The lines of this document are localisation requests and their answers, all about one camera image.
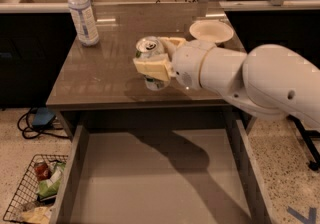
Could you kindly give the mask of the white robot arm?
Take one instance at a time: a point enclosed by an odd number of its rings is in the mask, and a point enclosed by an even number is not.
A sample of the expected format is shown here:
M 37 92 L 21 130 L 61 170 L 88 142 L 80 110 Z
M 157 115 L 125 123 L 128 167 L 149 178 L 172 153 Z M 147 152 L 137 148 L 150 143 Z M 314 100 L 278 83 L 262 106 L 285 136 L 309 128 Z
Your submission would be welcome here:
M 144 37 L 136 43 L 137 71 L 167 84 L 205 89 L 265 120 L 288 115 L 320 129 L 320 70 L 294 51 L 274 44 L 249 53 L 212 42 Z

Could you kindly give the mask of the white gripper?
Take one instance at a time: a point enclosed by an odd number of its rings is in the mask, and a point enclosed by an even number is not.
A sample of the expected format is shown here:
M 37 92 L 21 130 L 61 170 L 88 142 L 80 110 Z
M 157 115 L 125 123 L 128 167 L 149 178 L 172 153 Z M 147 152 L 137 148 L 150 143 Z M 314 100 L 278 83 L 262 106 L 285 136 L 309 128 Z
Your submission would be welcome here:
M 136 70 L 146 76 L 161 81 L 169 81 L 175 72 L 178 83 L 186 88 L 199 90 L 202 62 L 207 53 L 216 47 L 213 42 L 201 40 L 187 41 L 181 37 L 159 37 L 167 54 L 153 55 L 149 58 L 134 58 Z

